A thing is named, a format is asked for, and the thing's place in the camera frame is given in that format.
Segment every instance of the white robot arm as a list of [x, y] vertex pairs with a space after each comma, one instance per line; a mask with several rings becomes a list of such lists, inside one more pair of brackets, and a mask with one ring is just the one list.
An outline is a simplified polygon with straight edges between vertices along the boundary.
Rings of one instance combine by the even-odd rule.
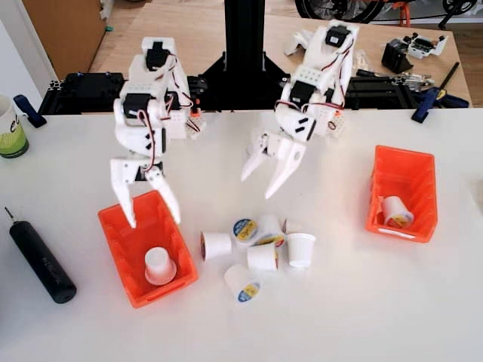
[[275, 119], [281, 131], [275, 134], [261, 130], [252, 136], [253, 151], [241, 172], [244, 181], [264, 161], [277, 159], [266, 198], [299, 167], [312, 135], [324, 136], [334, 125], [335, 112], [343, 109], [357, 34], [356, 25], [332, 20], [328, 27], [320, 26], [311, 38], [309, 32], [295, 33], [285, 48], [286, 54], [292, 54], [299, 44], [308, 44], [303, 63], [275, 105]]
[[193, 103], [172, 38], [144, 38], [129, 80], [114, 102], [115, 136], [131, 154], [111, 160], [112, 188], [132, 228], [136, 227], [129, 185], [148, 182], [180, 222], [180, 208], [163, 176], [161, 157], [171, 139], [186, 138]]

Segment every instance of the black stand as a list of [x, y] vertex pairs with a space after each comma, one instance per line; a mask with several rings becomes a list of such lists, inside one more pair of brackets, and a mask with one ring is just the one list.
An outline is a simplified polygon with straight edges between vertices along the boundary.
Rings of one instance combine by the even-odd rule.
[[263, 51], [265, 0], [225, 0], [226, 52], [201, 75], [204, 111], [273, 109], [289, 75]]

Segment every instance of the wall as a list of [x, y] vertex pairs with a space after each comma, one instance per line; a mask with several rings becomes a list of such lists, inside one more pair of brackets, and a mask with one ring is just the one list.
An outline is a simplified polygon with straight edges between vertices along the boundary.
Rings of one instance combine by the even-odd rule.
[[0, 67], [0, 94], [15, 97], [26, 96], [33, 107], [38, 109], [42, 96], [29, 74], [14, 43], [0, 20], [0, 49], [2, 50], [2, 66]]
[[49, 83], [57, 79], [47, 54], [38, 39], [21, 0], [0, 0], [2, 10], [0, 21], [3, 30], [7, 30], [11, 42], [17, 49], [17, 55], [23, 61], [40, 96], [43, 97]]

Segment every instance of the orange component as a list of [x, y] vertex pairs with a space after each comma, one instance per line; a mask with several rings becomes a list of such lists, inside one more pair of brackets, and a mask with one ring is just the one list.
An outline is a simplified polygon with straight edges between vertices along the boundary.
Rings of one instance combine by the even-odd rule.
[[[134, 198], [137, 227], [132, 229], [119, 204], [98, 213], [122, 285], [134, 308], [184, 288], [198, 279], [188, 248], [168, 207], [156, 191]], [[148, 283], [144, 255], [163, 247], [176, 263], [176, 277], [166, 285]]]
[[[414, 215], [407, 229], [384, 225], [381, 200], [399, 196]], [[376, 146], [371, 201], [365, 228], [370, 232], [427, 243], [438, 223], [435, 158], [429, 153]]]
[[393, 9], [399, 8], [399, 26], [411, 27], [411, 6], [408, 2], [395, 2]]

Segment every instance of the electric screwdriver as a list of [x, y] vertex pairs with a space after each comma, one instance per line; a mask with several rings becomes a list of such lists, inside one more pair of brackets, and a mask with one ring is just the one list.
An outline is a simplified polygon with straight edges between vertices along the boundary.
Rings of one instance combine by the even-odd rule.
[[30, 222], [17, 221], [5, 208], [14, 224], [10, 235], [52, 299], [59, 304], [71, 300], [77, 288]]

